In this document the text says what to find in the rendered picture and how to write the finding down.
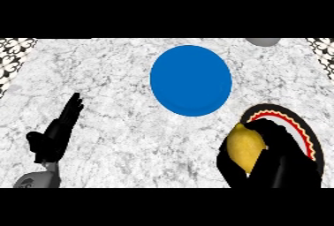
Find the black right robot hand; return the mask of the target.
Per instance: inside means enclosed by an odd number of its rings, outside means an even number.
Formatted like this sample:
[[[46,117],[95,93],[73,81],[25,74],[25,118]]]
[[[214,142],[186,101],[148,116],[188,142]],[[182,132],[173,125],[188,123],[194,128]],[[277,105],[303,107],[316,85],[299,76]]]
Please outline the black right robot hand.
[[[269,149],[262,150],[253,171],[247,175],[228,156],[226,141],[217,154],[217,170],[234,189],[299,189],[321,187],[318,164],[305,155],[296,139],[285,128],[265,118],[251,121],[245,127],[263,137]]]

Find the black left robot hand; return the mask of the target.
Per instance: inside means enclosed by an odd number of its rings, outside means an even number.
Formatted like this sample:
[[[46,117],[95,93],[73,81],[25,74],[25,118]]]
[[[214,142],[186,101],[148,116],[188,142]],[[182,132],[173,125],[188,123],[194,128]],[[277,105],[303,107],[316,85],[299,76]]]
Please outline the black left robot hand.
[[[83,99],[80,94],[74,93],[62,109],[61,116],[52,120],[46,131],[43,133],[28,132],[30,151],[36,154],[34,163],[58,162],[61,160],[83,108]]]

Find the yellow lemon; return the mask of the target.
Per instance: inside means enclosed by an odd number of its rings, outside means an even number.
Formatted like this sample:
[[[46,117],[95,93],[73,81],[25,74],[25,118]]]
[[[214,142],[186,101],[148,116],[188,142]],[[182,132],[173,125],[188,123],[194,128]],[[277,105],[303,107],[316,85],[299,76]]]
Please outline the yellow lemon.
[[[262,135],[237,123],[228,135],[228,156],[250,174],[266,144]]]

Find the black red patterned plate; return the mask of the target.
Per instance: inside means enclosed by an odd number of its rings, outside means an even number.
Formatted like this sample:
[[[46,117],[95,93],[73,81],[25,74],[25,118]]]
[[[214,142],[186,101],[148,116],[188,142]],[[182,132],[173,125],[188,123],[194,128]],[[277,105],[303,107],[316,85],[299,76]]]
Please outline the black red patterned plate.
[[[284,106],[263,103],[251,106],[245,110],[240,121],[245,124],[262,118],[272,120],[278,125],[285,127],[285,130],[291,133],[296,139],[305,155],[316,163],[318,174],[324,175],[324,152],[318,136],[305,119]]]

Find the blue plate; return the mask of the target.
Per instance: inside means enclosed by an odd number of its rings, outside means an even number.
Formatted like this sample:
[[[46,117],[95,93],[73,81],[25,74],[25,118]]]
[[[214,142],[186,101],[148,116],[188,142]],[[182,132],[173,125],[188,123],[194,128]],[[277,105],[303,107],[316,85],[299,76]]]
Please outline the blue plate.
[[[201,117],[225,104],[232,76],[222,57],[210,49],[182,45],[166,50],[151,67],[151,91],[175,114]]]

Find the grey round object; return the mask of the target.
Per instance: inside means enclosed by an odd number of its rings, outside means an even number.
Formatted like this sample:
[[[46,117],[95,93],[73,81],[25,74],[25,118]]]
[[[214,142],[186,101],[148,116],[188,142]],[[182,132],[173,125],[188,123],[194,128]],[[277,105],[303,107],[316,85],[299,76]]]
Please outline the grey round object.
[[[279,42],[279,38],[247,38],[247,41],[260,47],[271,47]]]

